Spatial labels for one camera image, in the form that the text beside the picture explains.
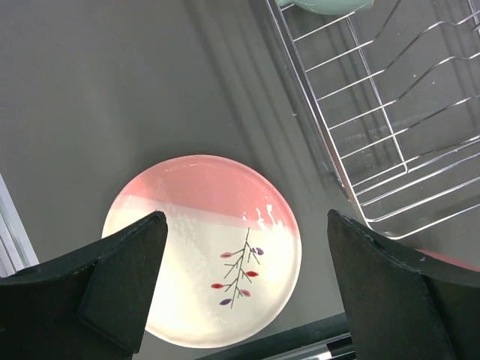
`ceramic plate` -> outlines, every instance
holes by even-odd
[[[184,347],[222,347],[281,312],[302,245],[290,207],[259,173],[208,155],[159,163],[117,196],[103,237],[154,210],[169,232],[147,331]]]

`pink and white plate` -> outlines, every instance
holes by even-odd
[[[302,244],[292,210],[258,172],[208,155],[159,163],[116,197],[103,237],[154,210],[169,232],[147,331],[184,347],[222,347],[281,312]]]

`dish rack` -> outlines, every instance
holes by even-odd
[[[473,0],[379,0],[343,16],[268,6],[334,172],[371,229],[402,239],[480,206]]]

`gray surface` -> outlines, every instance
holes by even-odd
[[[301,231],[295,292],[254,338],[342,311],[326,213],[349,205],[326,157],[312,158],[246,1],[1,7],[0,172],[41,262],[99,239],[116,194],[144,169],[221,155],[269,179]],[[146,334],[136,359],[214,351]]]

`branch design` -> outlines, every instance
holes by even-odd
[[[250,227],[248,228],[247,231],[247,236],[245,236],[245,243],[243,245],[243,248],[236,251],[235,253],[222,253],[220,255],[220,258],[222,259],[229,259],[230,257],[234,257],[235,255],[240,255],[238,259],[233,263],[233,264],[223,264],[224,266],[228,267],[229,270],[226,272],[225,276],[223,279],[227,279],[230,274],[235,274],[233,270],[238,269],[236,272],[236,277],[233,279],[231,283],[213,283],[211,285],[212,289],[225,289],[225,293],[227,293],[230,289],[233,289],[233,294],[231,298],[225,298],[224,300],[220,301],[219,305],[228,305],[230,304],[230,309],[233,308],[233,303],[235,302],[235,299],[238,299],[240,297],[247,297],[249,298],[251,296],[250,291],[246,289],[241,289],[239,287],[239,282],[240,280],[247,279],[250,283],[252,283],[251,278],[255,278],[259,276],[259,274],[255,271],[245,271],[244,266],[245,266],[245,257],[247,258],[246,263],[249,264],[251,257],[253,257],[258,265],[260,265],[260,261],[258,260],[258,256],[262,256],[264,254],[264,251],[260,249],[259,247],[251,247],[250,244],[248,243],[248,236],[250,235]]]

